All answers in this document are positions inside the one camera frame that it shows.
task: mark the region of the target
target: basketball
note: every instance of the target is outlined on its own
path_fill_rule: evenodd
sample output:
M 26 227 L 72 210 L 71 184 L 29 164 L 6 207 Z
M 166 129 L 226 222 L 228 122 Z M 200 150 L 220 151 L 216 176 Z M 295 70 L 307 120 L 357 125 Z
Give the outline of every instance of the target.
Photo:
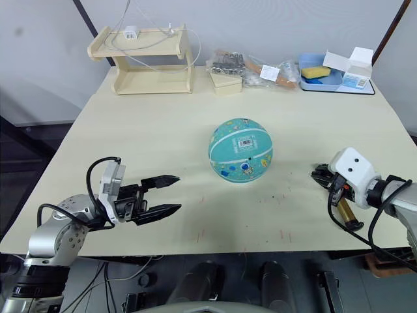
M 221 124 L 214 131 L 208 149 L 213 170 L 232 183 L 259 178 L 272 160 L 270 136 L 250 119 L 231 119 Z

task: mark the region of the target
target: wooden stand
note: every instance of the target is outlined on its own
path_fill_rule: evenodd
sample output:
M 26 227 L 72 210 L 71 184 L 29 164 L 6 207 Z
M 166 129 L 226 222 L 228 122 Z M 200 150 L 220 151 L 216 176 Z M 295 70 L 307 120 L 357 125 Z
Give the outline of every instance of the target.
M 193 56 L 188 42 L 185 25 L 176 29 L 172 37 L 166 36 L 158 29 L 141 29 L 138 39 L 125 39 L 122 32 L 111 33 L 110 27 L 105 27 L 87 48 L 89 57 L 93 61 L 100 61 L 103 57 L 111 57 L 117 67 L 117 77 L 111 86 L 118 95 L 136 93 L 192 93 L 192 80 L 194 76 Z M 158 72 L 145 66 L 133 67 L 126 60 L 126 55 L 135 56 L 162 56 L 176 55 L 179 59 L 186 59 L 186 65 L 154 66 Z

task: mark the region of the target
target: white charger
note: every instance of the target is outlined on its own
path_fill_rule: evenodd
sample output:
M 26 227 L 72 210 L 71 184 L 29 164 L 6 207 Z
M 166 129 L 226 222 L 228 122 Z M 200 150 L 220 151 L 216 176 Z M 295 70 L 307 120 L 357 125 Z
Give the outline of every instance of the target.
M 126 26 L 126 28 L 123 31 L 123 35 L 126 39 L 137 39 L 139 36 L 140 30 L 137 28 L 137 26 L 131 25 Z

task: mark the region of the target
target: table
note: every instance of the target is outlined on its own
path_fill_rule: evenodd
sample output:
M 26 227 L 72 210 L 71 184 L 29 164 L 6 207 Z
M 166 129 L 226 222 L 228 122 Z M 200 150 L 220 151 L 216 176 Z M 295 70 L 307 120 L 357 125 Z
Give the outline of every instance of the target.
M 106 156 L 122 158 L 126 185 L 162 174 L 181 177 L 170 187 L 150 190 L 146 198 L 150 206 L 181 203 L 182 208 L 152 224 L 126 223 L 90 233 L 82 256 L 366 248 L 329 219 L 327 193 L 309 176 L 314 165 L 353 146 L 383 177 L 392 173 L 417 180 L 417 148 L 377 88 L 373 96 L 276 88 L 219 97 L 203 67 L 195 75 L 191 95 L 117 96 L 110 89 L 112 68 L 1 242 L 1 251 L 26 253 L 38 206 L 86 193 L 88 166 Z M 268 171 L 244 185 L 217 176 L 207 156 L 214 129 L 235 117 L 263 125 L 274 144 Z M 94 191 L 104 167 L 93 172 Z M 368 226 L 375 210 L 352 209 Z M 366 236 L 366 231 L 359 233 Z M 406 230 L 382 215 L 375 242 L 407 246 Z

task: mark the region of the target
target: cardboard box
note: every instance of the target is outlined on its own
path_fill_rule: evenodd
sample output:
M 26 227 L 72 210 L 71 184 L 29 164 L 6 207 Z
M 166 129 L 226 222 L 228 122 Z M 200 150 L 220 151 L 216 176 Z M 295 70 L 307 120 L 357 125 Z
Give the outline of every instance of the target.
M 323 65 L 345 72 L 342 85 L 363 89 L 372 75 L 373 50 L 355 47 L 351 57 L 326 52 Z

